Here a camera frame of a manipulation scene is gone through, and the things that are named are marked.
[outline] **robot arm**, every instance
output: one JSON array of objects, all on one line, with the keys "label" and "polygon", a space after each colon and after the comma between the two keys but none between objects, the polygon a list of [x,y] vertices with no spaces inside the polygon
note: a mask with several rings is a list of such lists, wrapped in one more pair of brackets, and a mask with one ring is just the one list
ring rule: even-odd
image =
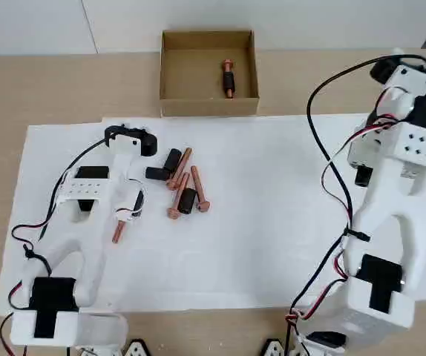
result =
[{"label": "robot arm", "polygon": [[55,269],[73,252],[82,256],[74,276],[47,277],[37,259],[25,263],[22,295],[26,309],[15,310],[10,339],[16,345],[97,346],[124,345],[127,323],[120,315],[80,313],[96,300],[105,267],[105,248],[118,222],[139,216],[142,186],[128,179],[135,156],[157,152],[157,138],[145,130],[111,126],[105,144],[112,153],[109,166],[79,166],[65,172],[58,188],[50,228],[35,244]]},{"label": "robot arm", "polygon": [[[384,114],[396,123],[354,141],[348,156],[357,168],[355,183],[367,187],[352,228],[370,240],[345,237],[349,276],[310,319],[298,320],[306,336],[296,344],[307,348],[300,355],[340,355],[377,344],[413,324],[416,290],[426,266],[426,73],[395,67],[376,109],[358,129]],[[403,177],[413,179],[409,192],[400,189]],[[387,248],[377,249],[373,235],[389,217],[396,217],[401,227],[401,261],[376,252]]]}]

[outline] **wooden table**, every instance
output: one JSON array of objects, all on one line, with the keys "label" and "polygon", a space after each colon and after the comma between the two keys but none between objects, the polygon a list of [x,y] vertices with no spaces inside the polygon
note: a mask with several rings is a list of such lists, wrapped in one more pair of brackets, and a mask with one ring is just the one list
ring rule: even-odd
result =
[{"label": "wooden table", "polygon": [[[415,52],[426,55],[426,50]],[[319,82],[382,54],[388,52],[259,52],[258,115],[304,113],[308,95]],[[0,57],[0,268],[27,126],[97,122],[103,116],[159,116],[159,68],[158,53]],[[362,70],[324,90],[313,112],[367,112],[379,90],[367,70]],[[247,356],[257,355],[268,337],[284,337],[284,312],[285,308],[186,311],[130,314],[128,318],[130,336],[144,338],[154,356]],[[61,349],[29,350],[41,356],[63,353]],[[382,345],[355,355],[377,353],[426,355],[426,303],[419,304],[410,332],[393,335]]]}]

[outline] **white paper sheet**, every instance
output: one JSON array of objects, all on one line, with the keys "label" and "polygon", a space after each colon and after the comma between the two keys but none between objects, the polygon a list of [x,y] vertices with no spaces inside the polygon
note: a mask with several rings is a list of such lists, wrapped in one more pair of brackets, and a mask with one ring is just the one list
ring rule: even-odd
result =
[{"label": "white paper sheet", "polygon": [[[364,117],[316,116],[315,122],[332,152]],[[147,127],[158,138],[158,153],[132,163],[130,176],[141,179],[148,190],[145,208],[141,218],[124,231],[122,242],[107,246],[105,273],[91,310],[286,306],[343,231],[343,209],[321,191],[325,160],[304,116],[132,118],[30,126],[9,228],[42,221],[60,173],[77,154],[102,138],[106,126],[117,122]],[[171,148],[187,146],[194,149],[189,163],[200,169],[212,208],[206,214],[193,211],[173,221],[166,216],[172,192],[164,182],[144,179],[144,171],[147,166],[161,167]],[[108,149],[100,147],[80,164],[101,165],[108,159]],[[336,162],[357,209],[364,189],[353,184],[355,171],[346,163],[346,154]],[[327,185],[339,191],[331,175]],[[23,231],[23,236],[36,238],[36,233]],[[390,259],[400,258],[396,222],[385,224],[373,238],[387,246]],[[0,315],[9,312],[7,293],[20,279],[23,263],[21,244],[7,233]],[[330,266],[311,288],[309,299],[336,277]],[[79,256],[72,255],[54,275],[76,277],[78,267]],[[426,299],[426,278],[416,298]]]}]

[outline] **cardboard box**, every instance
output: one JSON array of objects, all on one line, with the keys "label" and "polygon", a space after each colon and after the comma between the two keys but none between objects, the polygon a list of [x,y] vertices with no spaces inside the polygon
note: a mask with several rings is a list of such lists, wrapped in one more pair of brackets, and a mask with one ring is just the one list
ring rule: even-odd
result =
[{"label": "cardboard box", "polygon": [[[223,91],[225,59],[234,62],[235,97]],[[160,68],[163,116],[246,116],[258,109],[252,31],[164,31]]]}]

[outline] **metal bolt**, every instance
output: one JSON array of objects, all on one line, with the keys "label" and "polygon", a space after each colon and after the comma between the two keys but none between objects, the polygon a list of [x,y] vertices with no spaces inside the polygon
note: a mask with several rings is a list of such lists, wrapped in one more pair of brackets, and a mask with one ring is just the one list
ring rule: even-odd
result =
[{"label": "metal bolt", "polygon": [[191,176],[193,177],[193,182],[195,183],[195,189],[198,194],[198,205],[197,208],[202,213],[208,211],[210,209],[210,202],[205,199],[205,192],[203,191],[203,187],[201,185],[200,175],[198,174],[198,168],[196,165],[191,167]]},{"label": "metal bolt", "polygon": [[180,212],[178,211],[178,203],[180,202],[180,197],[182,196],[183,190],[185,189],[186,183],[189,181],[189,178],[190,178],[190,173],[185,172],[182,174],[180,187],[178,188],[174,203],[172,204],[171,208],[167,209],[168,217],[173,220],[178,219],[178,217],[180,216]]},{"label": "metal bolt", "polygon": [[180,159],[180,162],[178,163],[177,170],[175,171],[173,177],[171,179],[167,180],[167,187],[171,191],[174,191],[175,189],[178,188],[178,186],[180,184],[180,176],[182,175],[183,169],[185,168],[185,165],[186,165],[187,161],[189,160],[192,151],[193,150],[190,147],[188,147],[185,150],[182,158]]},{"label": "metal bolt", "polygon": [[118,243],[121,237],[122,230],[124,229],[125,221],[119,220],[117,222],[116,230],[114,231],[114,235],[112,236],[112,242]]},{"label": "metal bolt", "polygon": [[[231,59],[225,59],[223,61],[223,71],[225,72],[231,72],[231,69],[233,68],[233,61]],[[233,90],[232,89],[228,89],[226,91],[226,97],[228,99],[232,99],[233,98]]]}]

